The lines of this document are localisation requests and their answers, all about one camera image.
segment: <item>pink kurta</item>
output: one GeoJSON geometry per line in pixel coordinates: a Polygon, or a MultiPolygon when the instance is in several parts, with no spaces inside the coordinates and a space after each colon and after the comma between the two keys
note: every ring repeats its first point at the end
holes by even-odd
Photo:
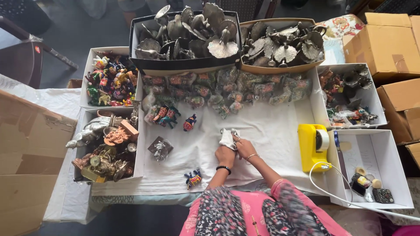
{"type": "MultiPolygon", "coordinates": [[[[317,207],[307,196],[305,196],[301,191],[296,189],[296,187],[286,179],[280,179],[271,188],[271,195],[275,199],[279,199],[280,189],[285,183],[289,183],[294,187],[296,195],[306,206],[310,207],[312,211],[317,215],[318,219],[324,225],[324,227],[334,236],[351,236],[347,231],[345,231],[339,224],[337,224],[324,210],[317,207]]],[[[265,199],[271,199],[264,192],[241,192],[231,190],[233,195],[236,195],[241,200],[242,212],[244,215],[246,231],[248,236],[257,236],[255,227],[253,226],[253,221],[251,216],[254,217],[254,220],[257,222],[257,227],[259,234],[261,236],[270,236],[268,230],[265,226],[265,219],[263,216],[262,204],[265,199]]],[[[194,236],[195,225],[197,223],[198,209],[200,205],[200,198],[196,199],[190,209],[187,220],[182,227],[180,236],[194,236]]]]}

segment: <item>white cable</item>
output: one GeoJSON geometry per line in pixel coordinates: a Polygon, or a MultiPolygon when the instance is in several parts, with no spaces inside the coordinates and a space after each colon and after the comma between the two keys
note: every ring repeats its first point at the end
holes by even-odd
{"type": "MultiPolygon", "coordinates": [[[[409,219],[409,220],[420,221],[420,218],[417,218],[417,217],[413,217],[413,216],[409,216],[409,215],[403,215],[403,214],[398,214],[398,213],[389,212],[389,211],[384,211],[384,210],[379,210],[379,209],[374,209],[374,208],[364,207],[364,206],[361,206],[361,205],[355,204],[355,203],[353,203],[353,202],[349,202],[349,201],[346,201],[346,200],[344,200],[344,199],[341,199],[341,198],[339,198],[339,197],[335,196],[334,194],[330,194],[329,192],[325,191],[324,189],[322,189],[322,188],[318,187],[318,186],[314,183],[314,181],[312,180],[312,170],[313,170],[313,169],[315,168],[315,166],[316,166],[316,165],[318,165],[319,163],[324,163],[324,164],[328,164],[328,165],[331,165],[331,164],[330,164],[330,163],[327,163],[327,162],[320,161],[320,162],[316,163],[316,164],[312,167],[311,171],[309,172],[309,179],[311,180],[311,183],[312,183],[315,187],[317,187],[319,190],[321,190],[322,192],[324,192],[324,193],[328,194],[328,195],[329,195],[329,196],[331,196],[331,197],[335,197],[336,199],[338,199],[338,200],[340,200],[340,201],[343,201],[343,202],[345,202],[345,203],[347,203],[347,204],[354,205],[354,206],[356,206],[356,207],[365,208],[365,209],[368,209],[368,210],[371,210],[371,211],[374,211],[374,212],[378,212],[378,213],[382,213],[382,214],[385,214],[385,215],[392,215],[392,216],[396,216],[396,217],[406,218],[406,219],[409,219]]],[[[334,168],[335,168],[335,169],[336,169],[336,170],[337,170],[337,171],[341,174],[341,176],[344,178],[344,175],[341,173],[341,171],[339,171],[339,170],[337,169],[337,167],[335,167],[335,166],[333,166],[333,165],[331,165],[331,166],[332,166],[332,167],[334,167],[334,168]]]]}

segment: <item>woman's left hand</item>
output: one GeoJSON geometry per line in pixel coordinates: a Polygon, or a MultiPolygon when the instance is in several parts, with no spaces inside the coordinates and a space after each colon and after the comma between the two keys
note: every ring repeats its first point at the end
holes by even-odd
{"type": "Polygon", "coordinates": [[[219,161],[219,165],[225,165],[232,169],[235,161],[235,152],[232,149],[220,146],[214,154],[219,161]]]}

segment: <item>yellow tape dispenser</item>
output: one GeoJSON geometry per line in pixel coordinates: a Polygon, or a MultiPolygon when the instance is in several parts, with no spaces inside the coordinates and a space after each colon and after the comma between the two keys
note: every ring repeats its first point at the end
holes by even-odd
{"type": "MultiPolygon", "coordinates": [[[[302,160],[302,170],[309,173],[315,163],[327,162],[327,149],[330,139],[327,129],[323,125],[300,124],[297,128],[299,136],[300,157],[302,160]]],[[[325,163],[319,163],[312,172],[324,172],[332,168],[325,163]]]]}

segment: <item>bangle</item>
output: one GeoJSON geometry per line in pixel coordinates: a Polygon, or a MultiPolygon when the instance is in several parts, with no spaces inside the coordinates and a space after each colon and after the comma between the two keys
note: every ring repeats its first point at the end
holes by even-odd
{"type": "Polygon", "coordinates": [[[249,156],[249,157],[247,157],[247,158],[245,158],[245,161],[248,161],[248,159],[250,158],[250,157],[252,157],[252,156],[258,156],[258,157],[260,157],[260,155],[258,155],[258,154],[252,154],[251,156],[249,156]]]}
{"type": "Polygon", "coordinates": [[[232,174],[231,169],[230,169],[229,167],[225,166],[225,165],[220,165],[220,166],[216,167],[216,171],[217,171],[218,169],[220,169],[220,168],[227,169],[227,170],[229,171],[229,174],[228,174],[228,175],[232,174]]]}

